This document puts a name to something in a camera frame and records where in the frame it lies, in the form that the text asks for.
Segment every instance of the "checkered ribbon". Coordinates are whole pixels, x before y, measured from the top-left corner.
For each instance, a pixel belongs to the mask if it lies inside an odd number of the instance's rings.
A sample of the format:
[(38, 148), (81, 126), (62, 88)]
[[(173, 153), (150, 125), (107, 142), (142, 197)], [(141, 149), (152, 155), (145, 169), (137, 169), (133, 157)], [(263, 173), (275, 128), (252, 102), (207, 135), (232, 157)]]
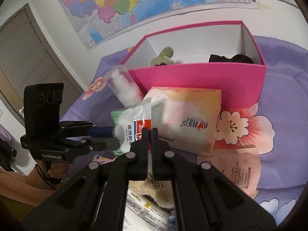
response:
[(148, 173), (148, 179), (154, 184), (156, 189), (164, 187), (163, 182), (161, 180), (154, 180), (153, 175), (150, 173)]

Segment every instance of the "yellow label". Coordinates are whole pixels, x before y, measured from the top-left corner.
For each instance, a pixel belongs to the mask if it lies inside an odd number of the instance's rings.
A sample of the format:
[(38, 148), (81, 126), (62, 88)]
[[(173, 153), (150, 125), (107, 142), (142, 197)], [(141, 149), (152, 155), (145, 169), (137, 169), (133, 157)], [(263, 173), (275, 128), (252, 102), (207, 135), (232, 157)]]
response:
[(151, 207), (151, 204), (150, 204), (150, 203), (146, 203), (146, 204), (144, 205), (144, 207), (147, 208), (147, 209), (149, 209), (149, 208)]

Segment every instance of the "door frame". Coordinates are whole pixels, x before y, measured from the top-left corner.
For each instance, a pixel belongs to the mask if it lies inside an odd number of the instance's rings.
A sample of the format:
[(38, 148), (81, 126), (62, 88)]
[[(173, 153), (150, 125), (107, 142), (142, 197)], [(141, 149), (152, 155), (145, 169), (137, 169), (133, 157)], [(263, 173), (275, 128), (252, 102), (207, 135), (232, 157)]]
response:
[[(56, 55), (56, 53), (53, 51), (52, 47), (50, 46), (49, 42), (45, 38), (43, 32), (41, 31), (37, 21), (35, 20), (35, 17), (31, 11), (31, 8), (28, 3), (26, 3), (22, 8), (20, 8), (18, 11), (16, 11), (9, 19), (7, 19), (1, 26), (0, 31), (8, 24), (12, 19), (14, 19), (19, 13), (22, 11), (26, 12), (26, 15), (28, 17), (28, 20), (36, 33), (38, 39), (40, 40), (42, 46), (50, 56), (50, 58), (53, 60), (55, 65), (59, 68), (59, 70), (62, 72), (62, 74), (67, 78), (67, 80), (71, 83), (71, 85), (78, 91), (79, 94), (82, 94), (84, 90), (82, 87), (78, 84), (78, 82), (74, 79), (74, 77), (70, 74), (70, 72), (66, 69), (64, 64), (60, 61), (59, 57)], [(18, 96), (18, 94), (15, 92), (9, 81), (6, 79), (4, 73), (1, 70), (0, 67), (0, 77), (2, 78), (1, 85), (4, 86), (6, 89), (5, 91), (2, 91), (0, 89), (0, 99), (7, 107), (7, 109), (10, 111), (10, 113), (20, 122), (21, 125), (25, 126), (25, 121), (23, 117), (19, 114), (18, 110), (15, 109), (17, 105), (23, 105), (23, 99)]]

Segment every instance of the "black device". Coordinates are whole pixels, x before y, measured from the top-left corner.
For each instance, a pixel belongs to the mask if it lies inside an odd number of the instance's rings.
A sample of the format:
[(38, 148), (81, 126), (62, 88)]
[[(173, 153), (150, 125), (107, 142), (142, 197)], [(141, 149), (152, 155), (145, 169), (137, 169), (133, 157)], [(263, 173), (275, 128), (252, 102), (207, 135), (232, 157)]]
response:
[(20, 138), (23, 148), (33, 159), (43, 161), (44, 179), (53, 184), (61, 180), (48, 175), (51, 162), (73, 163), (78, 156), (92, 150), (116, 150), (120, 142), (116, 138), (72, 140), (71, 137), (87, 136), (96, 127), (91, 121), (59, 122), (63, 83), (46, 83), (27, 86), (24, 90), (24, 118), (26, 134)]
[(197, 165), (144, 128), (130, 152), (91, 162), (23, 221), (25, 231), (120, 231), (129, 180), (171, 180), (179, 231), (272, 231), (274, 218), (210, 163)]

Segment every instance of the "green plush toy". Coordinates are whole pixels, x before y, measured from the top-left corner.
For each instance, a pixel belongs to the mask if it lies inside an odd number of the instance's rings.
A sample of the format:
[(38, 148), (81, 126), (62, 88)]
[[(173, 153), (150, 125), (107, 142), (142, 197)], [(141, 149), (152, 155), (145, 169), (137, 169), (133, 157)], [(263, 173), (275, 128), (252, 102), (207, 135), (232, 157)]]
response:
[(174, 64), (174, 61), (171, 60), (172, 56), (173, 49), (171, 47), (165, 47), (159, 56), (151, 61), (151, 67)]

